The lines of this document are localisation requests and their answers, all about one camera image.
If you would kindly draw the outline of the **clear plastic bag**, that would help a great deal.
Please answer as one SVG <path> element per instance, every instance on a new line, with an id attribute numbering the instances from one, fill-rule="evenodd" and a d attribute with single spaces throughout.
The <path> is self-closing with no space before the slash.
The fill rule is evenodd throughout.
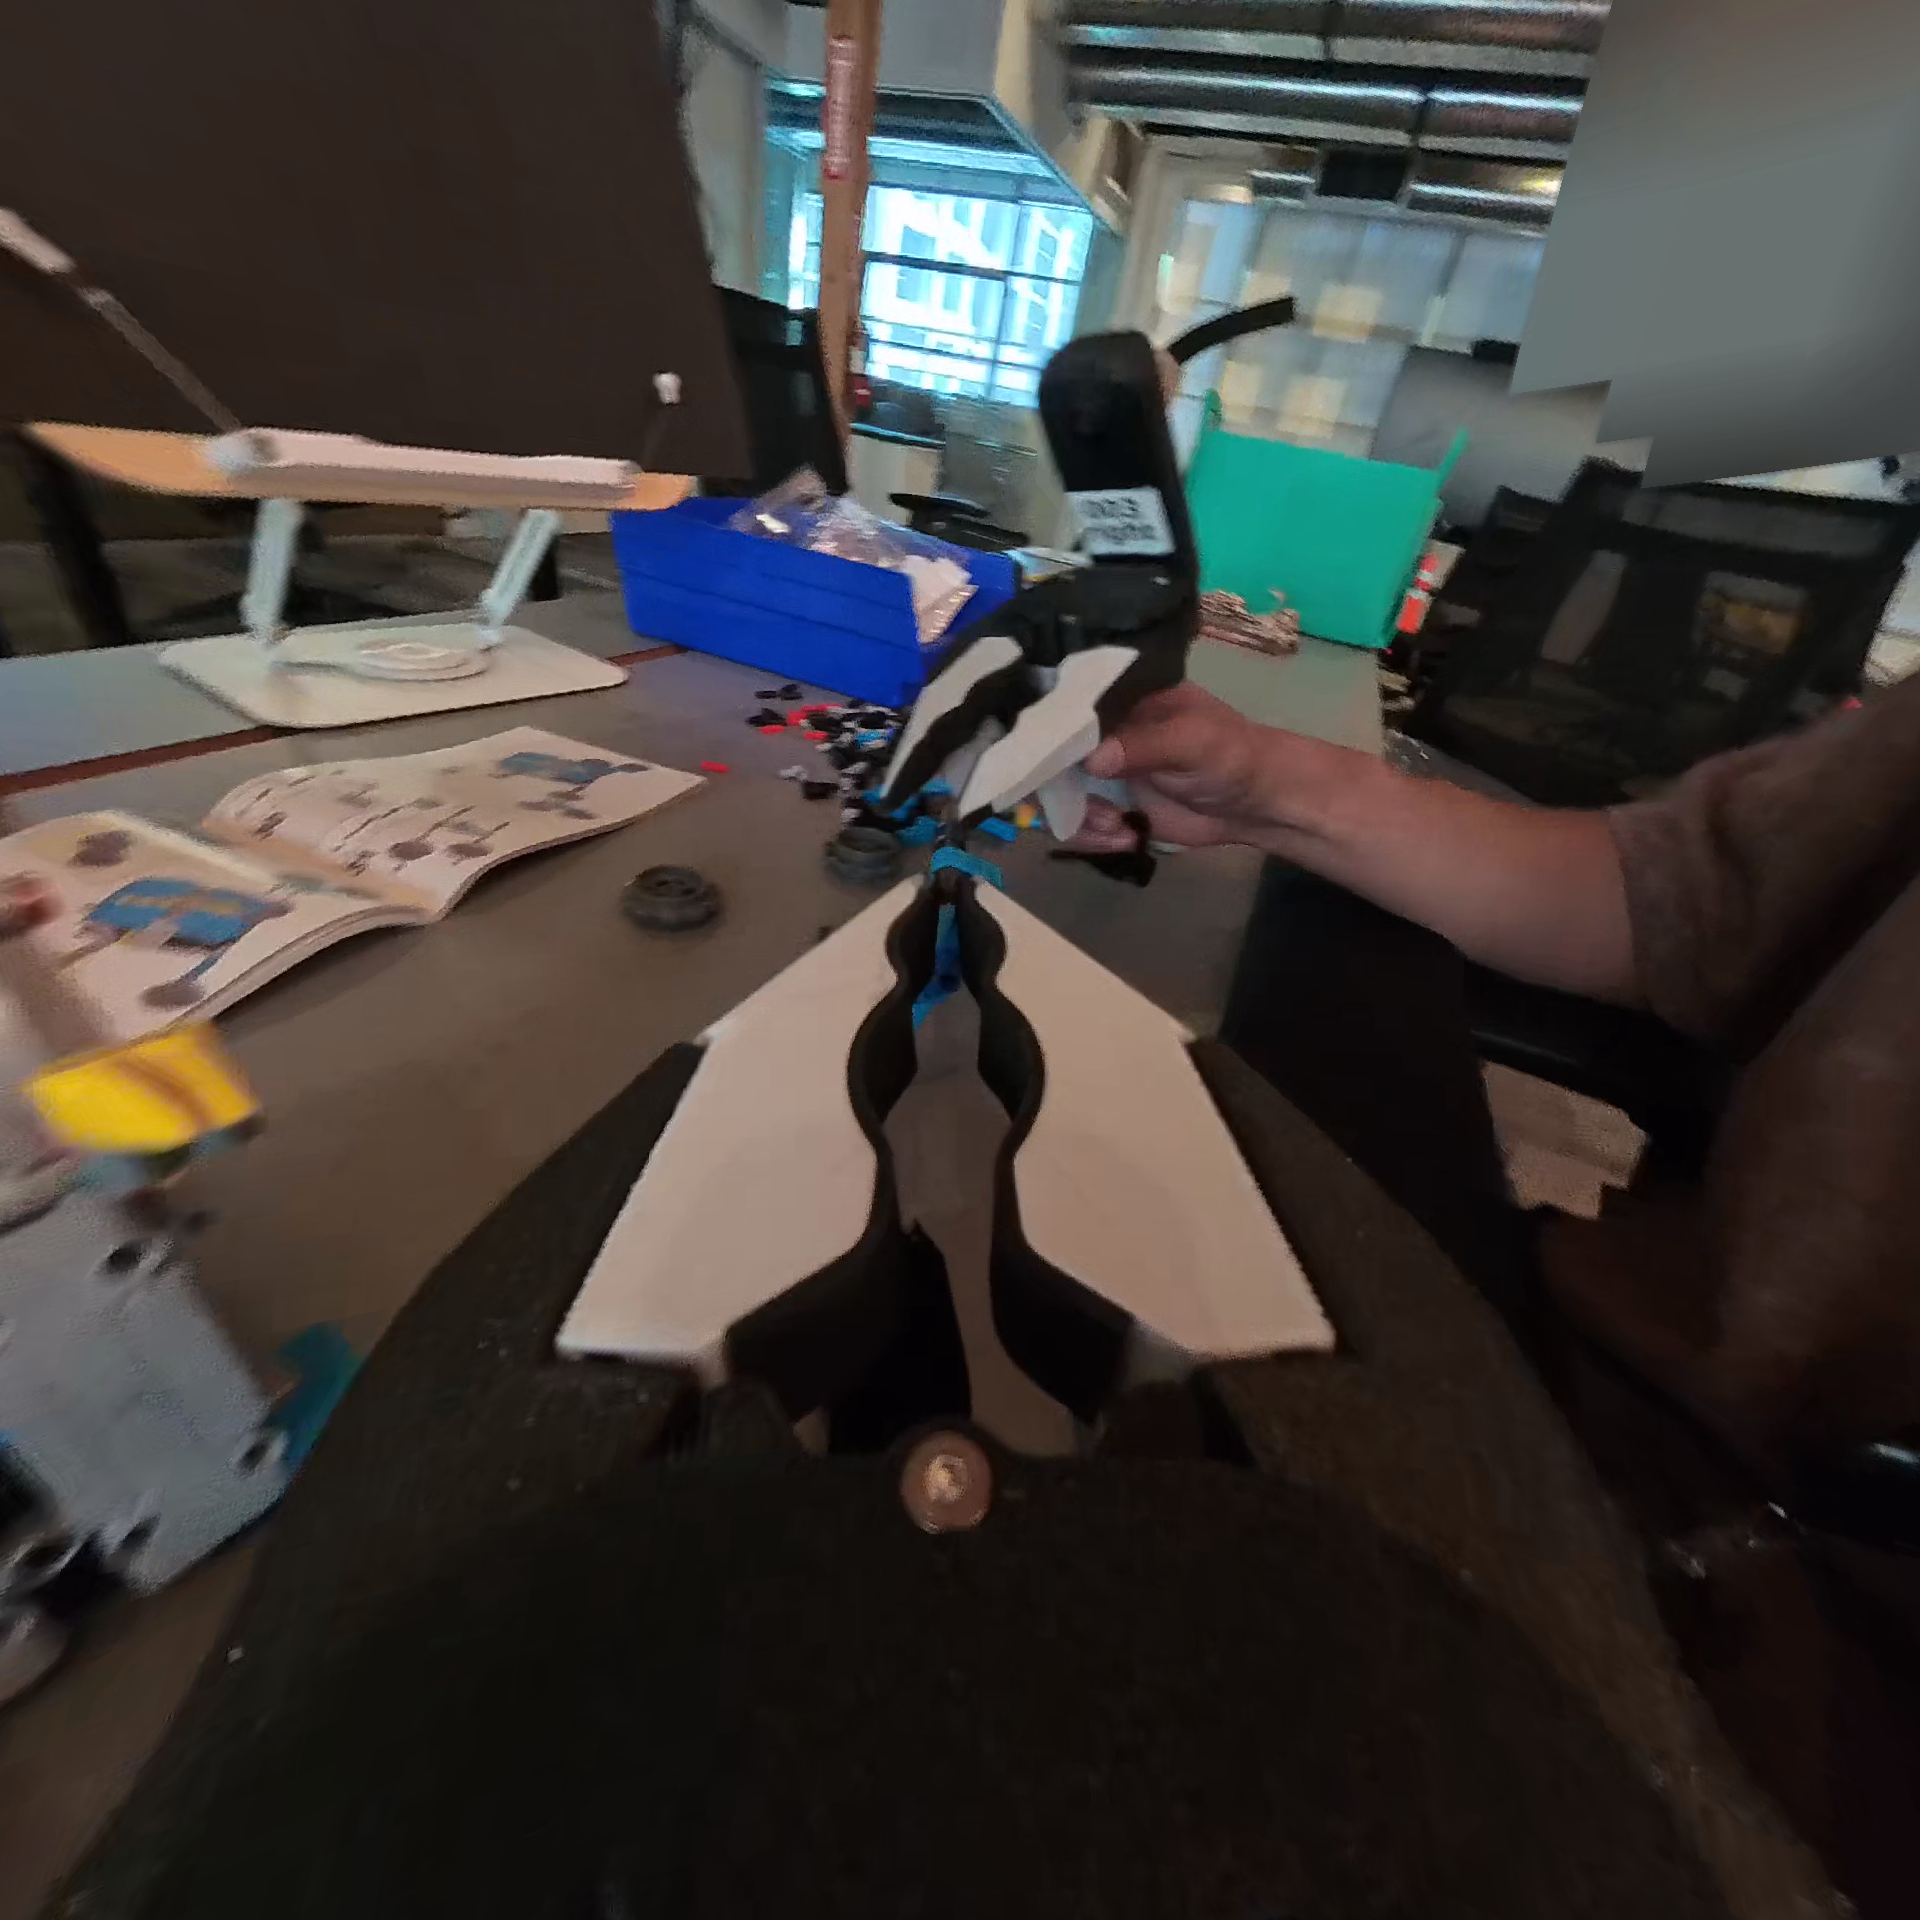
<path id="1" fill-rule="evenodd" d="M 911 585 L 921 642 L 941 641 L 979 594 L 970 569 L 949 542 L 889 522 L 865 510 L 854 493 L 829 492 L 812 466 L 796 466 L 777 488 L 752 493 L 726 520 L 726 529 L 747 538 L 901 577 Z"/>

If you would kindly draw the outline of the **black mesh office chair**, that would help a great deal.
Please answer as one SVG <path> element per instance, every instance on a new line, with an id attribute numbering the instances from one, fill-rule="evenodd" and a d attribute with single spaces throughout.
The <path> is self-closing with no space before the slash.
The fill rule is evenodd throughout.
<path id="1" fill-rule="evenodd" d="M 1858 694 L 1913 499 L 1646 488 L 1584 463 L 1500 488 L 1422 631 L 1408 738 L 1541 806 L 1649 798 Z"/>

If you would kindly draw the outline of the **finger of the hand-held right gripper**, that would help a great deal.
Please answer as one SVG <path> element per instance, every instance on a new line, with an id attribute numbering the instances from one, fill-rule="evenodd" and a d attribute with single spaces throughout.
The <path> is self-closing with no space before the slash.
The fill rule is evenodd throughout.
<path id="1" fill-rule="evenodd" d="M 1033 695 L 1030 659 L 1015 636 L 958 636 L 895 738 L 877 802 L 919 798 L 941 778 L 948 760 L 974 747 L 989 723 L 1009 731 Z"/>
<path id="2" fill-rule="evenodd" d="M 958 819 L 983 826 L 1022 802 L 1041 806 L 1045 826 L 1085 819 L 1085 756 L 1102 740 L 1098 700 L 1141 665 L 1136 647 L 1085 647 L 1064 659 L 1055 683 L 1003 730 L 970 764 Z"/>

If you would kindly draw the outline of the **open instruction booklet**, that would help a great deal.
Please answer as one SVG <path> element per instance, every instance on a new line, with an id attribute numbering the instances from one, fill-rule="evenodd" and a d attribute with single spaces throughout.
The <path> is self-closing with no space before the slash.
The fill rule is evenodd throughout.
<path id="1" fill-rule="evenodd" d="M 94 809 L 0 843 L 5 903 L 108 1042 L 219 1018 L 322 948 L 444 921 L 499 864 L 705 784 L 629 747 L 512 730 L 416 756 L 261 771 L 198 827 Z"/>

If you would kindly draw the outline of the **grey desk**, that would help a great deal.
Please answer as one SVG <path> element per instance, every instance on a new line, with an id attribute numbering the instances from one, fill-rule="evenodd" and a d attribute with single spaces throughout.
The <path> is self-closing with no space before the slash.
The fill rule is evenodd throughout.
<path id="1" fill-rule="evenodd" d="M 371 1347 L 416 1284 L 548 1151 L 668 1042 L 710 1025 L 827 926 L 865 904 L 822 870 L 827 806 L 781 767 L 793 731 L 752 731 L 777 672 L 685 655 L 629 631 L 611 593 L 575 593 L 527 629 L 609 655 L 623 680 L 572 700 L 447 713 L 360 731 L 242 731 L 152 647 L 5 659 L 7 819 L 128 809 L 194 826 L 238 782 L 327 756 L 408 756 L 534 723 L 677 767 L 720 764 L 666 811 L 487 877 L 444 926 L 360 932 L 224 1018 L 264 1129 L 206 1167 L 201 1284 L 251 1358 L 307 1325 Z M 702 932 L 619 919 L 631 873 L 668 863 L 720 881 Z M 1173 858 L 1153 891 L 1049 863 L 1026 832 L 1015 898 L 1192 1025 L 1213 1025 L 1259 863 Z M 924 1079 L 895 1136 L 911 1206 L 941 1235 L 983 1406 L 1026 1448 L 1068 1417 L 1015 1378 L 988 1329 L 988 1154 L 994 1102 L 963 1083 L 970 1011 L 941 1011 Z M 108 1608 L 63 1672 L 5 1713 L 5 1914 L 31 1914 L 119 1805 L 224 1625 L 253 1542 L 157 1599 Z"/>

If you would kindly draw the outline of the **dark divider panel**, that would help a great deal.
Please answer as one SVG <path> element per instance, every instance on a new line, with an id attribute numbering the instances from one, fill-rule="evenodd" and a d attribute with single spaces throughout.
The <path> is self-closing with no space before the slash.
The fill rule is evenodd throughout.
<path id="1" fill-rule="evenodd" d="M 660 7 L 7 0 L 5 424 L 742 480 Z"/>

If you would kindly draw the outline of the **person's brown clothing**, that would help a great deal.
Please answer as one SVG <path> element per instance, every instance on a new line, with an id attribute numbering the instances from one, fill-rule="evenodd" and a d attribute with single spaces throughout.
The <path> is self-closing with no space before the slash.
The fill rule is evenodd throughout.
<path id="1" fill-rule="evenodd" d="M 1541 1232 L 1544 1284 L 1802 1538 L 1793 1662 L 1858 1690 L 1737 1713 L 1850 1903 L 1918 1914 L 1918 676 L 1609 827 L 1640 995 L 1728 1092 L 1698 1177 Z"/>

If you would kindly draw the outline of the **pile of toy brick pieces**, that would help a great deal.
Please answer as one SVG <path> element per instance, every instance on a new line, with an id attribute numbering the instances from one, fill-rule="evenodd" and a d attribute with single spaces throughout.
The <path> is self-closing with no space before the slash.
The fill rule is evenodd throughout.
<path id="1" fill-rule="evenodd" d="M 810 743 L 812 760 L 791 764 L 781 782 L 793 782 L 804 802 L 834 802 L 841 826 L 872 826 L 899 837 L 901 851 L 930 851 L 949 827 L 988 832 L 994 841 L 1015 841 L 1018 827 L 1041 827 L 1041 806 L 1022 802 L 988 815 L 983 826 L 963 826 L 963 784 L 974 756 L 1000 738 L 989 723 L 983 740 L 948 760 L 911 802 L 877 802 L 877 782 L 895 756 L 895 738 L 907 719 L 907 708 L 877 706 L 793 706 L 777 708 L 771 694 L 755 695 L 759 708 L 747 716 L 752 731 L 796 738 Z"/>

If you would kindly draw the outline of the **blue storage bin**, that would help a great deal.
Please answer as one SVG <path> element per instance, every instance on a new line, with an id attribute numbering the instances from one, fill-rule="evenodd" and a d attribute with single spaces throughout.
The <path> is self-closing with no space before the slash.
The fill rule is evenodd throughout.
<path id="1" fill-rule="evenodd" d="M 638 636 L 747 665 L 784 680 L 901 708 L 941 642 L 1018 593 L 1018 563 L 953 546 L 979 594 L 935 642 L 919 641 L 911 585 L 726 529 L 746 499 L 698 493 L 611 510 L 611 556 Z"/>

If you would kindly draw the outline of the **wooden post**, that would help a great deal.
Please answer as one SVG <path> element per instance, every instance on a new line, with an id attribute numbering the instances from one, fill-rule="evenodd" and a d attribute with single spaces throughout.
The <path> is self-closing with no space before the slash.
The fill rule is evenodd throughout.
<path id="1" fill-rule="evenodd" d="M 818 333 L 837 437 L 848 444 L 848 372 L 861 321 L 871 136 L 877 109 L 880 0 L 829 0 L 822 102 L 822 295 Z"/>

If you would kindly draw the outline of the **blue grey toy brick robot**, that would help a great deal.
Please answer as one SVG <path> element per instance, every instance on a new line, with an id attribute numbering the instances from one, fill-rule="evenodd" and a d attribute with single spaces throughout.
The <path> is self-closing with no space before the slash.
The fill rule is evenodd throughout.
<path id="1" fill-rule="evenodd" d="M 5 1074 L 5 1707 L 94 1604 L 152 1594 L 261 1523 L 363 1363 L 314 1325 L 261 1382 L 198 1288 L 175 1183 L 256 1119 L 210 1021 Z"/>

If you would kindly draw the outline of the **green plastic board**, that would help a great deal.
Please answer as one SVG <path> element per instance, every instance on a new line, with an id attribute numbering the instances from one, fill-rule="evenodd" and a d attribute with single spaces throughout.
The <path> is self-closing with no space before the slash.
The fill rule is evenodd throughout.
<path id="1" fill-rule="evenodd" d="M 1286 602 L 1311 641 L 1385 651 L 1468 429 L 1439 466 L 1357 459 L 1223 425 L 1221 400 L 1189 459 L 1200 587 L 1247 612 Z"/>

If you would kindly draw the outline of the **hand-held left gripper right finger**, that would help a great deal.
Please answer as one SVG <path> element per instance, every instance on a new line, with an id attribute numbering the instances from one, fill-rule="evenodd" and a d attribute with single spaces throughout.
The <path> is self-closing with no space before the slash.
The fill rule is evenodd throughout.
<path id="1" fill-rule="evenodd" d="M 1018 1371 L 1098 1424 L 1141 1383 L 1336 1351 L 1189 1025 L 989 886 L 963 891 L 963 976 L 1005 1112 L 989 1313 Z"/>

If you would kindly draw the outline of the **blue toy brick beam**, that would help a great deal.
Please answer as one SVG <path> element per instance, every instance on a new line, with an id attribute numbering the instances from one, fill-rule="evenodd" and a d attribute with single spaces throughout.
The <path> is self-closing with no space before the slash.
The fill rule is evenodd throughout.
<path id="1" fill-rule="evenodd" d="M 915 1029 L 941 1007 L 949 1003 L 967 976 L 963 976 L 963 931 L 958 931 L 958 908 L 953 908 L 953 886 L 967 877 L 974 886 L 1003 891 L 1003 864 L 967 852 L 958 843 L 939 843 L 930 858 L 930 877 L 939 881 L 939 931 L 935 931 L 935 969 L 924 985 L 915 997 Z"/>

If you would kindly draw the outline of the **white laptop stand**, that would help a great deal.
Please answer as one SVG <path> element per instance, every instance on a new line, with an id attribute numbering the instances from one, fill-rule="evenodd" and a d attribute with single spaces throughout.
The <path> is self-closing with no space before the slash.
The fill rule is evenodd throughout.
<path id="1" fill-rule="evenodd" d="M 27 437 L 138 492 L 253 499 L 251 577 L 238 631 L 157 647 L 157 665 L 256 730 L 322 731 L 457 708 L 505 708 L 623 683 L 623 666 L 514 625 L 572 510 L 666 510 L 687 476 L 584 455 L 474 455 L 396 446 L 363 434 L 246 425 L 214 391 L 98 284 L 72 253 L 22 214 L 0 218 L 5 253 L 63 289 L 128 346 L 210 434 L 31 424 Z M 434 619 L 363 615 L 293 625 L 293 558 L 307 510 L 499 506 L 512 534 L 472 612 Z"/>

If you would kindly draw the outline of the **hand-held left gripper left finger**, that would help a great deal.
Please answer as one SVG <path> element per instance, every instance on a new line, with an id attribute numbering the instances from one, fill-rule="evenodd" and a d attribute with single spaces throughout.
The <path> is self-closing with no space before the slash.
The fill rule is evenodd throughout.
<path id="1" fill-rule="evenodd" d="M 948 892 L 911 877 L 639 1079 L 668 1092 L 555 1358 L 752 1388 L 829 1448 L 970 1427 L 948 1258 L 907 1219 L 884 1119 Z"/>

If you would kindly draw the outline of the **person's right hand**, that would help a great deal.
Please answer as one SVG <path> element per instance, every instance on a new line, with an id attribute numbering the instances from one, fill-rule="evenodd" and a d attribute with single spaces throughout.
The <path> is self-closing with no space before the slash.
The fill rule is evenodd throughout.
<path id="1" fill-rule="evenodd" d="M 1083 760 L 1120 802 L 1085 806 L 1075 851 L 1124 843 L 1306 852 L 1353 819 L 1385 771 L 1376 756 L 1247 719 L 1179 683 L 1148 695 Z"/>

